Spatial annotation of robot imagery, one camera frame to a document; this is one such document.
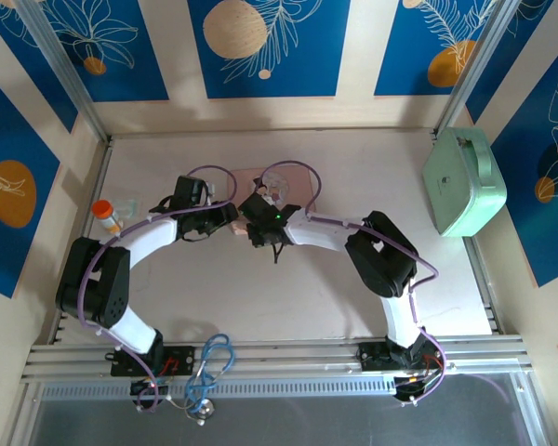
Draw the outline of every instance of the mint green case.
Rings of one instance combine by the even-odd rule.
[[[471,237],[505,204],[506,186],[480,128],[445,129],[423,168],[436,228]]]

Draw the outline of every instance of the pill bottle cap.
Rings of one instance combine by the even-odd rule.
[[[91,211],[97,218],[107,218],[113,213],[113,207],[107,200],[98,200],[91,206]]]

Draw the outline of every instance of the white table surface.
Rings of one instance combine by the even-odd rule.
[[[185,134],[121,138],[113,144],[101,197],[135,199],[139,216],[174,190],[178,175],[202,164],[231,170],[284,159],[311,164],[323,179],[317,212],[367,216],[384,212],[441,272],[418,289],[419,315],[435,335],[491,333],[461,239],[438,235],[421,167],[427,130],[325,130]],[[204,172],[224,198],[222,173]],[[126,225],[139,221],[127,221]],[[94,224],[91,237],[103,238]],[[418,276],[427,275],[418,267]],[[175,243],[131,271],[130,305],[165,341],[205,341],[223,332],[236,341],[326,339],[386,334],[379,299],[365,288],[348,256],[288,246],[279,264],[271,248],[221,229],[200,243]],[[62,321],[64,343],[99,342],[78,321]]]

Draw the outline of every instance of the blue cable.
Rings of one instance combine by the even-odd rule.
[[[189,407],[186,409],[189,413],[198,413],[203,407],[203,401],[206,399],[208,391],[217,385],[216,378],[206,371],[206,362],[209,360],[211,353],[219,348],[225,349],[230,353],[230,358],[227,359],[227,363],[223,366],[219,375],[224,374],[233,366],[235,353],[233,352],[230,337],[223,333],[209,337],[203,345],[201,366],[196,374],[193,374],[186,382],[184,399],[186,401],[185,405]]]

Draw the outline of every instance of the case handle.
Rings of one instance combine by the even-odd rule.
[[[492,158],[487,144],[484,144],[482,141],[474,141],[466,138],[457,138],[457,141],[462,148],[467,148],[475,152],[477,173],[480,183],[485,188],[492,187],[493,184],[490,181],[492,179]]]

